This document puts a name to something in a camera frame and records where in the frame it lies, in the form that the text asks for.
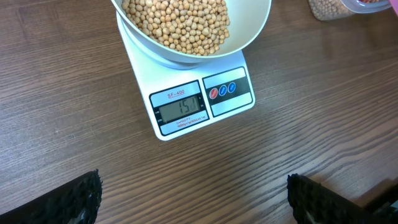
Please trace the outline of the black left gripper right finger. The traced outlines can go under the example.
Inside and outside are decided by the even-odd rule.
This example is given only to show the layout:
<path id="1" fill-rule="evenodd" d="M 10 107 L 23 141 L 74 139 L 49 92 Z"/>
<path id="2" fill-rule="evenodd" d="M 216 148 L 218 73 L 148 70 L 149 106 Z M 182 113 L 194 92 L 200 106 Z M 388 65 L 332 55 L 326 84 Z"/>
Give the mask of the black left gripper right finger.
<path id="1" fill-rule="evenodd" d="M 287 177 L 287 200 L 297 223 L 397 223 L 397 186 L 360 207 L 304 175 Z"/>

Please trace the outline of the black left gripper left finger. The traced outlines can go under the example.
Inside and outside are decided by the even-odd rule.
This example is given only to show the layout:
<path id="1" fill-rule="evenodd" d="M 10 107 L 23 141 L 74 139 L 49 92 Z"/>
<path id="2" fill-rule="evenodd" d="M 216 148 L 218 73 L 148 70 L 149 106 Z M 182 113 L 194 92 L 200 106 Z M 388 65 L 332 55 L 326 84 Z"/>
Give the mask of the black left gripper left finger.
<path id="1" fill-rule="evenodd" d="M 1 215 L 1 223 L 94 223 L 101 205 L 98 170 L 76 179 Z"/>

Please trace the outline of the pink measuring scoop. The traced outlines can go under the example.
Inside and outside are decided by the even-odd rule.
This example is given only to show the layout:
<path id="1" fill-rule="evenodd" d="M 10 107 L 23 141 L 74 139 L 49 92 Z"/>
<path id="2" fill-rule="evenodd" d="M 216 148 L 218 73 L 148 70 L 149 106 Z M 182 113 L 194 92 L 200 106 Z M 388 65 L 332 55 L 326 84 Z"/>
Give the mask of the pink measuring scoop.
<path id="1" fill-rule="evenodd" d="M 398 0 L 389 0 L 389 4 L 393 8 L 395 14 L 398 16 Z"/>

